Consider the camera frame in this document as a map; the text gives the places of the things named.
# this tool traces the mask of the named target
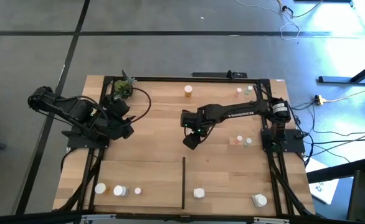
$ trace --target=white bottle cap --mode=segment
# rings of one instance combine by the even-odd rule
[[[126,194],[126,188],[123,186],[119,186],[117,185],[114,189],[113,189],[113,194],[116,196],[124,196]]]
[[[140,189],[139,187],[136,187],[136,188],[134,189],[134,193],[135,193],[135,194],[140,194],[140,193],[141,193],[141,189]]]
[[[198,188],[194,190],[194,198],[203,198],[205,197],[205,190],[202,188]]]
[[[95,186],[94,191],[97,194],[103,194],[106,189],[107,189],[107,187],[104,183],[99,183]]]
[[[256,207],[262,207],[267,204],[267,198],[262,194],[255,195],[253,200]]]
[[[190,92],[192,92],[192,86],[190,86],[190,85],[186,85],[186,86],[184,87],[184,91],[185,91],[186,93],[190,93]]]

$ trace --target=wooden table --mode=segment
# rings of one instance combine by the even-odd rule
[[[99,100],[104,76],[89,75],[86,79],[83,95]],[[284,80],[270,80],[272,94],[288,100],[287,86]],[[193,86],[191,98],[184,97],[183,87]],[[138,82],[136,87],[148,92],[152,99],[150,112],[141,120],[132,124],[135,132],[128,139],[111,142],[105,151],[98,182],[104,182],[111,188],[100,197],[95,197],[95,211],[109,213],[154,213],[154,214],[186,214],[186,215],[245,215],[245,216],[275,216],[270,170],[267,156],[263,152],[260,136],[262,120],[258,115],[228,119],[216,125],[208,139],[192,151],[182,141],[183,128],[179,125],[181,110],[196,112],[196,108],[209,103],[231,105],[256,100],[255,93],[242,93],[234,98],[236,88],[246,88],[244,83],[184,83],[184,82]],[[131,107],[129,115],[145,112],[148,99],[136,91],[127,104]],[[295,128],[293,119],[287,124],[287,129]],[[234,138],[242,135],[251,138],[250,147],[242,143],[235,144]],[[294,153],[284,153],[290,187],[305,207],[314,212],[313,202],[308,186],[303,161]],[[118,162],[181,162],[186,158],[185,209],[175,206],[154,207],[143,203],[122,203],[112,194],[112,189],[122,180],[120,176],[112,176],[112,168]],[[61,207],[73,194],[82,181],[83,170],[87,158],[87,149],[79,149],[71,153],[65,160],[54,201],[54,208]],[[140,185],[148,194],[146,180],[140,177],[131,178],[135,185]],[[88,186],[84,205],[88,205],[91,184]],[[206,191],[204,198],[194,198],[193,190],[202,187]],[[128,197],[135,197],[132,191]],[[282,208],[286,213],[285,197],[279,185]],[[150,191],[150,196],[159,198],[162,188]],[[268,203],[257,208],[252,202],[252,196],[263,194]]]

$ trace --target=wooden tabletop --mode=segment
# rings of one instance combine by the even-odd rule
[[[86,79],[83,95],[99,100],[104,76],[89,75]],[[284,80],[270,80],[274,97],[288,100],[287,87]],[[184,86],[193,87],[192,96],[184,96]],[[258,115],[225,120],[217,124],[211,135],[192,151],[182,141],[184,129],[180,127],[181,110],[196,112],[197,107],[209,103],[231,105],[255,101],[255,93],[241,93],[234,98],[237,88],[246,89],[245,83],[204,83],[204,82],[138,82],[136,87],[148,92],[152,99],[149,113],[132,124],[134,134],[128,139],[112,141],[105,151],[98,182],[103,182],[113,189],[115,185],[123,185],[123,181],[131,188],[123,197],[113,195],[109,190],[104,195],[96,195],[94,205],[96,212],[112,213],[156,213],[156,214],[190,214],[190,215],[247,215],[275,216],[270,169],[267,156],[263,152],[260,136],[262,120]],[[139,116],[148,106],[146,96],[138,91],[126,100],[131,107],[128,115]],[[287,129],[295,128],[293,120]],[[251,138],[252,144],[244,147],[236,144],[236,136]],[[293,153],[284,153],[290,187],[305,207],[314,212],[313,201],[308,186],[303,161]],[[148,185],[152,179],[141,178],[130,168],[123,169],[125,175],[115,164],[134,162],[135,166],[150,162],[181,163],[186,158],[185,209],[181,204],[181,188],[174,185],[174,194],[168,201],[159,200],[161,192],[158,187],[150,190]],[[87,158],[87,149],[79,149],[71,153],[65,160],[54,201],[54,208],[61,207],[73,194],[82,181],[83,170]],[[142,195],[133,195],[134,188],[142,188]],[[194,198],[193,190],[205,190],[204,198]],[[283,211],[286,213],[285,197],[279,185]],[[263,194],[268,203],[257,208],[252,196]],[[88,205],[89,194],[86,194],[85,205]]]

